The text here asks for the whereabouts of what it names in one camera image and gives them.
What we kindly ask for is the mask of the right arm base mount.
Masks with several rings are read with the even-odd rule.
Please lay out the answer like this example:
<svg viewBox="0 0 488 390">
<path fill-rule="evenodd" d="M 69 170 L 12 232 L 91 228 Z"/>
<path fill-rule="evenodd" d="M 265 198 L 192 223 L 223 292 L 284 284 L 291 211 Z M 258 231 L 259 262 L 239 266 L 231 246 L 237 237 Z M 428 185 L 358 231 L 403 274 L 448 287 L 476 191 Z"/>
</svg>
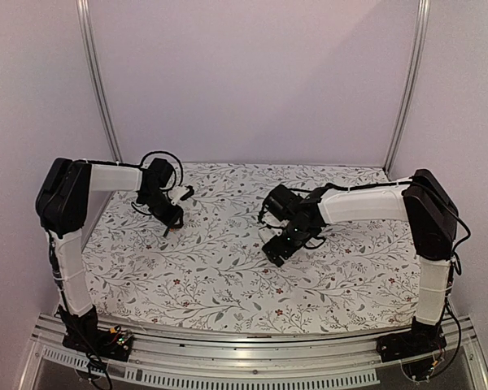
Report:
<svg viewBox="0 0 488 390">
<path fill-rule="evenodd" d="M 382 362 L 413 358 L 439 351 L 447 346 L 440 323 L 427 325 L 415 318 L 409 331 L 390 333 L 376 340 L 376 351 Z"/>
</svg>

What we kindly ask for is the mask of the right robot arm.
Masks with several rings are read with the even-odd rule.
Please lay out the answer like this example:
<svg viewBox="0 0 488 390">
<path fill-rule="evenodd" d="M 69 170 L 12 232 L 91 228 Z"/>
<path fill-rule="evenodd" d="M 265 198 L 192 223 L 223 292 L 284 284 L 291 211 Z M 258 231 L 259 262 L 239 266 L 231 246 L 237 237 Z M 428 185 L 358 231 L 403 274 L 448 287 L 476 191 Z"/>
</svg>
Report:
<svg viewBox="0 0 488 390">
<path fill-rule="evenodd" d="M 281 267 L 299 250 L 315 250 L 325 242 L 324 232 L 346 223 L 403 225 L 420 267 L 417 325 L 404 337 L 412 354 L 423 353 L 436 339 L 446 310 L 451 279 L 459 267 L 457 206 L 434 174 L 420 169 L 392 182 L 344 186 L 327 183 L 314 189 L 292 189 L 279 184 L 263 200 L 259 222 L 269 234 L 262 251 Z"/>
</svg>

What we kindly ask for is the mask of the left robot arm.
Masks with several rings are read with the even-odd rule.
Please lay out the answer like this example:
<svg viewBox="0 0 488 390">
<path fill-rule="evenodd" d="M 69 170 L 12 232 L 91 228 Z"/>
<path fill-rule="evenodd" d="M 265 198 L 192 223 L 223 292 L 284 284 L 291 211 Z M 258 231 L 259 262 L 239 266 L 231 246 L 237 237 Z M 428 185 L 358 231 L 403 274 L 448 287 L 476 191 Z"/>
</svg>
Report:
<svg viewBox="0 0 488 390">
<path fill-rule="evenodd" d="M 148 166 L 89 159 L 56 158 L 37 195 L 35 209 L 50 246 L 53 278 L 66 313 L 81 318 L 93 308 L 82 260 L 83 233 L 95 193 L 133 193 L 136 203 L 165 232 L 181 228 L 181 203 L 192 186 L 174 176 L 172 164 L 156 158 Z"/>
</svg>

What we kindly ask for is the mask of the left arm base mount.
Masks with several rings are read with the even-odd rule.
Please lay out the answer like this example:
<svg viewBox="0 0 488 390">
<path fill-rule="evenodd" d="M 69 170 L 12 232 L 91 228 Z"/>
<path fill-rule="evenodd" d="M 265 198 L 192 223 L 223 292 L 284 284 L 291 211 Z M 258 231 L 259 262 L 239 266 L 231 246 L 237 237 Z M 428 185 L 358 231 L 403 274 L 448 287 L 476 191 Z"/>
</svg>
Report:
<svg viewBox="0 0 488 390">
<path fill-rule="evenodd" d="M 129 331 L 123 331 L 120 326 L 114 327 L 114 331 L 100 329 L 94 305 L 82 316 L 70 314 L 62 305 L 58 311 L 66 327 L 63 338 L 65 348 L 120 362 L 129 360 L 133 335 Z"/>
</svg>

